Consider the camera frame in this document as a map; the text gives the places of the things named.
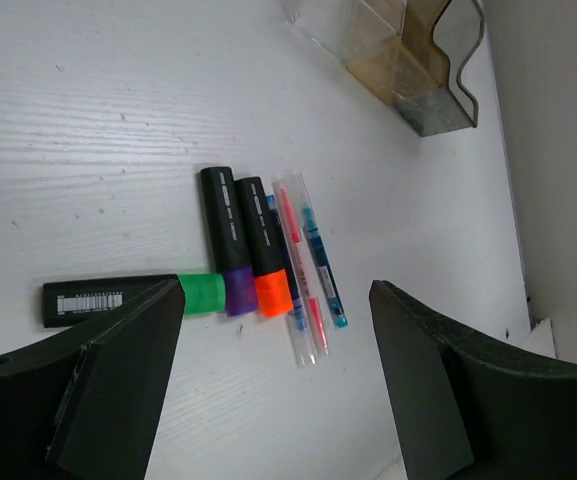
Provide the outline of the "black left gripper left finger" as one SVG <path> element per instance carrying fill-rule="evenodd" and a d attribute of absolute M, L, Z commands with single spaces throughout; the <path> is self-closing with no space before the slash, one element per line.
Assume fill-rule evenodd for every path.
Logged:
<path fill-rule="evenodd" d="M 0 479 L 142 479 L 185 295 L 166 278 L 124 305 L 0 354 Z"/>

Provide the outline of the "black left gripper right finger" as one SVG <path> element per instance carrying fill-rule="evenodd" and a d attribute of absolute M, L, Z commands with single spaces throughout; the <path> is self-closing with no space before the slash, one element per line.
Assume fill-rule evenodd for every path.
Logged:
<path fill-rule="evenodd" d="M 577 364 L 446 317 L 386 281 L 373 328 L 411 479 L 577 479 Z"/>

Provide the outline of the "green highlighter marker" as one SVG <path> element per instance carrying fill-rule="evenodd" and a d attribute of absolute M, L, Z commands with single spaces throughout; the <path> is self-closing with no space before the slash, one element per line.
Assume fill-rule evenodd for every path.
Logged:
<path fill-rule="evenodd" d="M 42 287 L 42 323 L 46 328 L 70 327 L 132 300 L 159 282 L 175 280 L 185 294 L 184 312 L 222 312 L 226 304 L 223 276 L 218 273 L 161 274 L 73 280 Z"/>

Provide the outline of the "purple highlighter marker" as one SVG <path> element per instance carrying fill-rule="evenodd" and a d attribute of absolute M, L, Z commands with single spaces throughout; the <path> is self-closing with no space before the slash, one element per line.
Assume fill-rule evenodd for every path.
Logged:
<path fill-rule="evenodd" d="M 232 169 L 203 168 L 199 177 L 214 264 L 225 284 L 225 313 L 235 317 L 255 312 L 259 304 Z"/>

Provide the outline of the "pink pen clear cap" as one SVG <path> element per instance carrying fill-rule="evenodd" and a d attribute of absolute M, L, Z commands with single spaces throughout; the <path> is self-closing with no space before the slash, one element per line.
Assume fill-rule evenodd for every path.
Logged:
<path fill-rule="evenodd" d="M 297 345 L 304 363 L 314 364 L 317 358 L 329 355 L 320 296 L 316 291 L 317 278 L 311 266 L 310 251 L 289 184 L 285 179 L 279 179 L 272 183 L 272 187 L 296 289 L 293 318 Z"/>

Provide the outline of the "orange highlighter marker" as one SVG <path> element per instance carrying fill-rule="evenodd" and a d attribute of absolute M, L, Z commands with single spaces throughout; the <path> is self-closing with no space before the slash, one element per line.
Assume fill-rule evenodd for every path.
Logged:
<path fill-rule="evenodd" d="M 241 207 L 254 285 L 261 314 L 273 318 L 290 312 L 293 302 L 275 223 L 260 177 L 235 181 Z"/>

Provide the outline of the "teal pen clear cap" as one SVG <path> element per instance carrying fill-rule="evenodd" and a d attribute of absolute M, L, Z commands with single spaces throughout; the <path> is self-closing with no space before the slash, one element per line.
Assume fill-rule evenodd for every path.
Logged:
<path fill-rule="evenodd" d="M 337 328 L 345 328 L 348 320 L 303 176 L 301 173 L 289 175 L 286 183 L 297 225 L 311 252 L 332 322 Z"/>

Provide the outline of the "amber plastic bin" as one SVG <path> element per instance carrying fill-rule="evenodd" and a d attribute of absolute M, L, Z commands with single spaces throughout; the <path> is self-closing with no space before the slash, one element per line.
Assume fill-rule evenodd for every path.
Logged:
<path fill-rule="evenodd" d="M 394 106 L 447 84 L 449 60 L 433 40 L 446 1 L 357 1 L 346 70 Z"/>

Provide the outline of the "grey smoked plastic bin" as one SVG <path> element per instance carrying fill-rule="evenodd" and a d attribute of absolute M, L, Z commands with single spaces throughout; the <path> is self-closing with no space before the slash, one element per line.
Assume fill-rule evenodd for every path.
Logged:
<path fill-rule="evenodd" d="M 394 105 L 421 137 L 474 128 L 478 124 L 479 104 L 465 87 L 462 74 L 483 40 L 483 10 L 477 1 L 446 2 L 448 6 L 434 29 L 433 40 L 449 60 L 447 84 Z"/>

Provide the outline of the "clear plastic bin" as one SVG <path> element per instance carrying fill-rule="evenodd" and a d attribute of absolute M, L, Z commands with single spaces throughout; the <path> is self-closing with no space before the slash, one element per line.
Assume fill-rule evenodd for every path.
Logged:
<path fill-rule="evenodd" d="M 341 63 L 398 36 L 406 1 L 282 1 L 291 26 Z"/>

